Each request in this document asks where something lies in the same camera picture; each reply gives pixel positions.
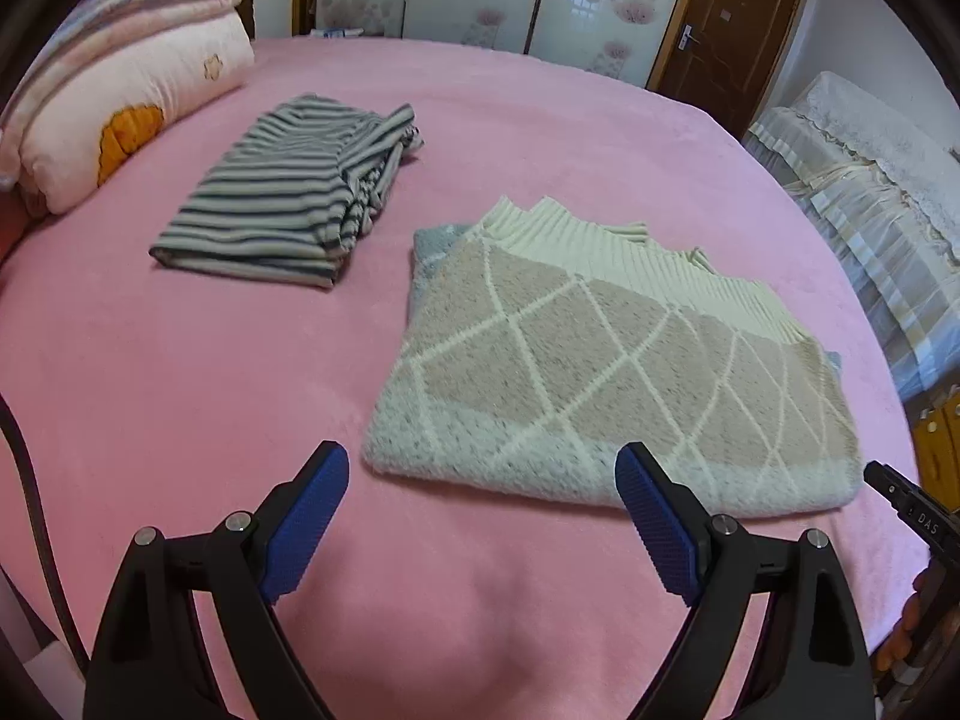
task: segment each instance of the orange flower print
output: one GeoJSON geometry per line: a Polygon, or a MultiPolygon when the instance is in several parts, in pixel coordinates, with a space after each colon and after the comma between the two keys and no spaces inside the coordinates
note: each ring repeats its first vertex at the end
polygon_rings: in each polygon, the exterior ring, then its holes
{"type": "Polygon", "coordinates": [[[163,111],[157,105],[131,105],[110,117],[100,133],[99,187],[117,167],[149,143],[163,127],[163,111]]]}

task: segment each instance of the cable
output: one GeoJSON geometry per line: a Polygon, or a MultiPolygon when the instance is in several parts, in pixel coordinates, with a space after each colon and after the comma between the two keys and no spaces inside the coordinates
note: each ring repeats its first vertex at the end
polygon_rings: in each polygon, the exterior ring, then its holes
{"type": "Polygon", "coordinates": [[[56,571],[56,561],[54,560],[53,546],[50,544],[50,533],[47,533],[47,523],[43,518],[43,506],[40,503],[40,490],[37,488],[37,476],[34,474],[34,464],[30,460],[30,452],[27,451],[27,442],[23,440],[23,434],[20,432],[20,426],[13,418],[13,412],[7,401],[0,394],[0,429],[3,431],[4,438],[13,452],[13,461],[16,464],[17,473],[20,475],[20,484],[23,488],[23,497],[27,501],[27,515],[30,517],[30,527],[34,532],[34,541],[37,545],[37,554],[40,555],[40,567],[43,569],[43,579],[46,580],[47,590],[50,592],[50,598],[54,602],[54,611],[56,619],[61,624],[61,630],[64,631],[67,646],[73,654],[74,661],[77,661],[77,667],[80,674],[85,675],[90,666],[90,658],[83,649],[83,642],[80,641],[80,634],[77,631],[77,624],[74,622],[73,615],[70,613],[70,605],[67,603],[64,586],[59,579],[59,573],[56,571]]]}

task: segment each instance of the hand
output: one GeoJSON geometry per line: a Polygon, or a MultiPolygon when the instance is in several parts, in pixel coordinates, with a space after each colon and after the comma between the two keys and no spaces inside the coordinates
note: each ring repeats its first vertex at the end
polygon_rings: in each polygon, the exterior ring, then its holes
{"type": "Polygon", "coordinates": [[[901,613],[899,622],[894,625],[887,640],[880,645],[877,650],[877,657],[874,666],[877,671],[889,671],[895,661],[902,661],[910,654],[910,634],[920,623],[920,590],[923,588],[923,581],[926,579],[926,571],[920,571],[917,578],[913,581],[915,592],[904,604],[904,611],[901,613]]]}
{"type": "MultiPolygon", "coordinates": [[[[874,659],[874,667],[877,672],[889,671],[894,662],[902,661],[910,654],[910,648],[913,642],[910,640],[910,634],[920,624],[920,591],[926,581],[926,571],[920,571],[917,578],[913,581],[915,592],[904,604],[904,611],[901,613],[901,619],[891,632],[887,640],[880,645],[877,650],[877,656],[874,659]]],[[[952,641],[960,631],[960,608],[956,608],[948,613],[940,624],[940,633],[944,641],[952,641]]]]}

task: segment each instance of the white cloth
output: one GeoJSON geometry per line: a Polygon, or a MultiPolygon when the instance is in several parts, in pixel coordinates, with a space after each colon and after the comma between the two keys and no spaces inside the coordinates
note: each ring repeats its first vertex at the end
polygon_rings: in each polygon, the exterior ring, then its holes
{"type": "Polygon", "coordinates": [[[876,162],[916,201],[960,259],[960,164],[939,143],[903,114],[830,71],[813,79],[790,107],[876,162]]]}
{"type": "Polygon", "coordinates": [[[909,196],[875,163],[785,108],[765,111],[744,146],[840,261],[899,397],[930,389],[960,365],[960,264],[909,196]]]}

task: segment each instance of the wooden door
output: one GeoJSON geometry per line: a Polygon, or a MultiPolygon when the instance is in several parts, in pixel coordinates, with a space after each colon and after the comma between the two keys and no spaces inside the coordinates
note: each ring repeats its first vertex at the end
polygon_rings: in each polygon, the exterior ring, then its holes
{"type": "MultiPolygon", "coordinates": [[[[960,409],[960,397],[953,408],[954,413],[960,409]]],[[[953,511],[960,507],[960,464],[957,463],[949,415],[947,408],[925,409],[911,432],[920,484],[953,511]]]]}
{"type": "Polygon", "coordinates": [[[707,111],[734,137],[750,127],[800,0],[688,0],[661,95],[707,111]]]}

